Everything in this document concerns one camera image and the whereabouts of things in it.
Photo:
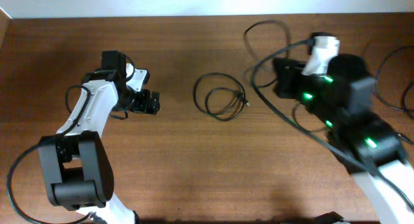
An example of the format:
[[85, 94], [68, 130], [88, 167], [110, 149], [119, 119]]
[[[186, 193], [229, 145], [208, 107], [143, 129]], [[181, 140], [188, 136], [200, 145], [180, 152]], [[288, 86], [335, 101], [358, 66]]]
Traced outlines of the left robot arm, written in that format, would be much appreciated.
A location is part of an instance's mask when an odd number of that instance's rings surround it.
[[102, 52], [101, 66], [87, 73], [82, 93], [66, 123], [55, 135], [42, 137], [38, 149], [49, 202], [88, 214], [102, 223], [139, 223], [138, 214], [114, 193], [114, 175], [101, 141], [111, 112], [155, 115], [159, 93], [143, 86], [146, 69], [117, 50]]

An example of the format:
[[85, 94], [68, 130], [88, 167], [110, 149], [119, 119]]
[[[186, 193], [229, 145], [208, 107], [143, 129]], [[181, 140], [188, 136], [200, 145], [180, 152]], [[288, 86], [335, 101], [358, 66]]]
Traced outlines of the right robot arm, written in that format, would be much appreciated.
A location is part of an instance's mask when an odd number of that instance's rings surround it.
[[328, 128], [329, 144], [371, 202], [381, 223], [413, 222], [413, 167], [396, 131], [371, 110], [375, 79], [365, 61], [339, 54], [327, 71], [306, 75], [305, 63], [275, 58], [275, 92], [295, 99]]

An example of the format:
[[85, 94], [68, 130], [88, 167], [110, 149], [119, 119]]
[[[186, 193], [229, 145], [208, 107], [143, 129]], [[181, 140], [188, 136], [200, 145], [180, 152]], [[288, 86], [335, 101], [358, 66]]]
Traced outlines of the black base block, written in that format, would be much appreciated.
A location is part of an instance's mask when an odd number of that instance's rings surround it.
[[313, 224], [349, 224], [344, 217], [336, 212], [329, 212], [315, 217], [312, 221]]

